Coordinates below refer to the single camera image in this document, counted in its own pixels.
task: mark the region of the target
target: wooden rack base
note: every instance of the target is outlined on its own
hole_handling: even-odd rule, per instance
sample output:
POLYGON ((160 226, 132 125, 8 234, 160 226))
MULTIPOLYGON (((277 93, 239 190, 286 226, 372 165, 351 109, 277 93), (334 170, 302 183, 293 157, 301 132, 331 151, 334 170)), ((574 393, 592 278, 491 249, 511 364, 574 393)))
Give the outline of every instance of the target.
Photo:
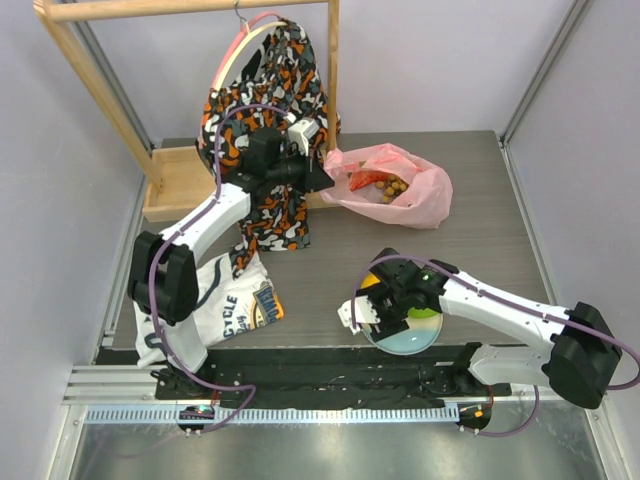
MULTIPOLYGON (((215 180, 206 169, 195 147, 159 148, 151 159, 159 168, 162 191, 149 183, 142 213, 150 222, 180 220, 215 191, 215 180)), ((309 208, 334 205, 325 203, 319 194, 307 195, 309 208)))

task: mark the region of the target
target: orange and black patterned cloth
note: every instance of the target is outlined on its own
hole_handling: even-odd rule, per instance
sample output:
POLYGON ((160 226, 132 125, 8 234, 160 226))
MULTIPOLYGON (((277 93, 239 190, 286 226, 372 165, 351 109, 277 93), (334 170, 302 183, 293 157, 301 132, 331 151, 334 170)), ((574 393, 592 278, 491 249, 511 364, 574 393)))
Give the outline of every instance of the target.
MULTIPOLYGON (((286 25, 267 36, 258 51, 229 86, 211 90, 202 117, 200 157, 213 169, 216 129, 232 109, 254 103, 273 105, 297 118, 316 120, 319 130, 310 140, 311 155, 322 161, 319 147, 327 141, 327 96, 320 82, 311 42, 304 29, 286 25)), ((222 126, 220 168, 222 178, 240 162, 248 136, 261 127, 285 130, 286 122, 275 112, 255 109, 238 112, 222 126)), ((307 203, 291 185, 275 187, 267 198, 240 222, 242 242, 230 252, 234 278, 257 251, 297 250, 309 245, 307 203)))

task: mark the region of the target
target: gray tabletop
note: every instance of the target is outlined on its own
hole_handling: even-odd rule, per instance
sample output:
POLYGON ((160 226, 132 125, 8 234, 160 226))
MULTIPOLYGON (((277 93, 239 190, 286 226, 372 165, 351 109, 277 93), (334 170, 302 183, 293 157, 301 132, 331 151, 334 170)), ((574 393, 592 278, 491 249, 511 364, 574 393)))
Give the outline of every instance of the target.
MULTIPOLYGON (((344 208, 312 210, 311 246, 260 254, 285 310, 285 318, 219 344, 232 347, 364 345, 340 323, 336 310, 349 298, 358 273, 384 247, 437 258, 491 285, 532 300, 546 294, 515 195, 493 132, 378 133, 339 137, 343 150, 393 143, 440 165, 454 194, 451 214, 438 229, 414 230, 377 223, 344 208)), ((159 231, 166 224, 145 224, 159 231)), ((231 228, 205 260, 239 240, 231 228)), ((125 298, 114 348, 133 348, 135 320, 125 298)), ((476 322, 446 316, 439 344, 513 342, 476 322)))
MULTIPOLYGON (((517 398, 496 402, 488 430, 522 425, 531 408, 532 402, 517 398)), ((230 425, 215 435, 176 437, 153 449, 172 434, 175 427, 169 425, 85 425, 69 478, 607 478, 585 411, 564 401, 543 401, 526 432, 502 441, 462 434, 449 423, 298 423, 230 425), (131 460, 110 454, 149 448, 131 460)))

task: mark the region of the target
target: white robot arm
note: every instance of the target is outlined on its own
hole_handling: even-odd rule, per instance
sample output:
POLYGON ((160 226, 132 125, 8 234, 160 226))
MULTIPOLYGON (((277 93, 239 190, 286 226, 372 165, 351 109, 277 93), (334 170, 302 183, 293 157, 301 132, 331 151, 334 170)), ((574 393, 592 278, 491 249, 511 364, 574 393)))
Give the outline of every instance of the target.
MULTIPOLYGON (((385 249, 377 257, 401 257, 385 249)), ((356 321, 351 302, 338 313, 354 333, 369 324, 374 341, 408 329, 410 308, 431 309, 465 317, 519 340, 522 345, 473 345, 465 367, 484 385, 518 383, 551 387, 566 400, 597 408, 622 355, 608 342, 547 318, 578 323, 611 337, 594 307, 578 303, 571 310, 534 302, 487 285, 452 265, 432 260, 439 268, 419 267, 400 258, 374 261, 370 271, 379 280, 358 291, 356 321)))
POLYGON ((309 155, 309 139, 317 131, 318 124, 308 118, 288 128, 288 142, 276 129, 257 130, 249 137, 251 154, 222 183, 214 208, 211 208, 215 197, 212 193, 175 225, 160 234, 142 232, 136 239, 127 293, 134 300, 136 314, 142 315, 150 312, 151 260, 160 245, 177 235, 161 262, 164 271, 156 274, 155 294, 166 341, 190 372, 198 372, 207 358, 193 316, 199 293, 196 265, 207 249, 230 226, 249 215, 261 195, 274 186, 291 183, 306 193, 333 185, 309 155), (197 223, 185 228, 196 217, 197 223))

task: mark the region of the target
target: gray wall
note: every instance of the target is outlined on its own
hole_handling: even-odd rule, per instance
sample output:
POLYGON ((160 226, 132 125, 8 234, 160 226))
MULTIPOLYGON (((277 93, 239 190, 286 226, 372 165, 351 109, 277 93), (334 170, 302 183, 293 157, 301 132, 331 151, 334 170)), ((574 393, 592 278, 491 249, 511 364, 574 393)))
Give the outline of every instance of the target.
MULTIPOLYGON (((343 0, 344 131, 503 130, 571 3, 343 0)), ((326 5, 278 11, 307 29, 325 74, 326 5)), ((239 30, 234 12, 94 28, 150 135, 196 135, 213 74, 239 30)))
MULTIPOLYGON (((597 1, 513 143, 559 301, 640 349, 640 3, 597 1)), ((616 380, 637 368, 627 357, 616 380)), ((640 475, 640 388, 611 394, 640 475)))
POLYGON ((40 478, 90 361, 141 174, 36 19, 0 15, 0 477, 40 478))

